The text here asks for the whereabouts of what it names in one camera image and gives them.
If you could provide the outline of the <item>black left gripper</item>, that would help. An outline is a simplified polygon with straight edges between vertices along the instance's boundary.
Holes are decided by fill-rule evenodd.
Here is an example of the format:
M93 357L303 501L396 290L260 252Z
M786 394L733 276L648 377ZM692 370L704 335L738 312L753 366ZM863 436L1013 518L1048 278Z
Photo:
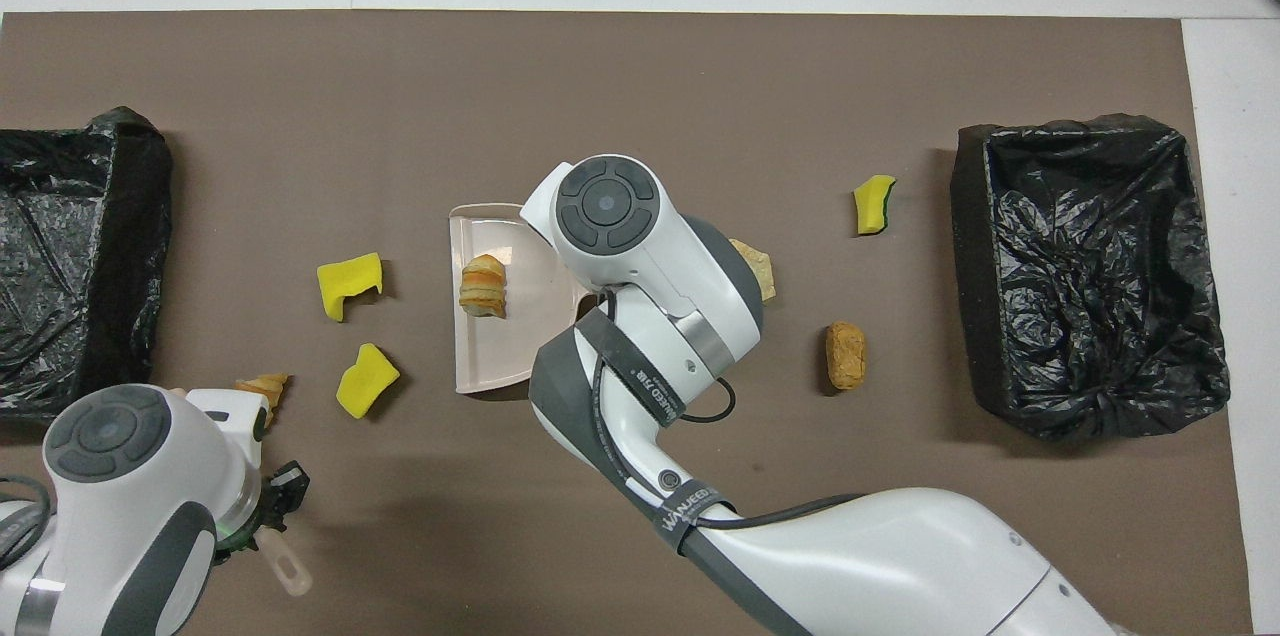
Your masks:
M261 529L274 529L283 532L285 517L300 509L308 485L310 477L297 459L291 459L273 476L262 477L259 504L253 517L247 523L248 536L255 536Z

